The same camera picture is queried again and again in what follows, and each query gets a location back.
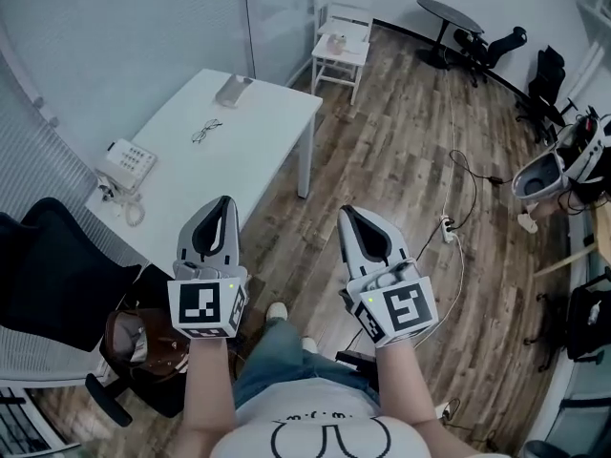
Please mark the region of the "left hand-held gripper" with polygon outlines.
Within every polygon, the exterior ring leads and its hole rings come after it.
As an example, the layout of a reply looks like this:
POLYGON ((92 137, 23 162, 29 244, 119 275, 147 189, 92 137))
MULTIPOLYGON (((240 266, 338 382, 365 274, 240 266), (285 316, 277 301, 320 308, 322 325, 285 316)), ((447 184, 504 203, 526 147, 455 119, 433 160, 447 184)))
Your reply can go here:
POLYGON ((247 270, 239 266, 240 223, 233 198, 202 206, 179 232, 175 278, 167 282, 173 327, 191 340, 237 336, 248 303, 247 270), (197 264, 221 252, 223 268, 197 264))

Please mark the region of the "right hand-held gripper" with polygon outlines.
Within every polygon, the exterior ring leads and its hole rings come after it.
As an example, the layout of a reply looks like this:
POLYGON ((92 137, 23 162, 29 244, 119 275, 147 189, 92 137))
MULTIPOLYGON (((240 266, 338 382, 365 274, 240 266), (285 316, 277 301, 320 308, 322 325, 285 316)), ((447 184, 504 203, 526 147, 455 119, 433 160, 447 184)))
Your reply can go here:
POLYGON ((352 279, 340 296, 375 347, 413 338, 439 322, 431 280, 409 258, 394 224, 370 210, 345 205, 338 214, 338 233, 352 279))

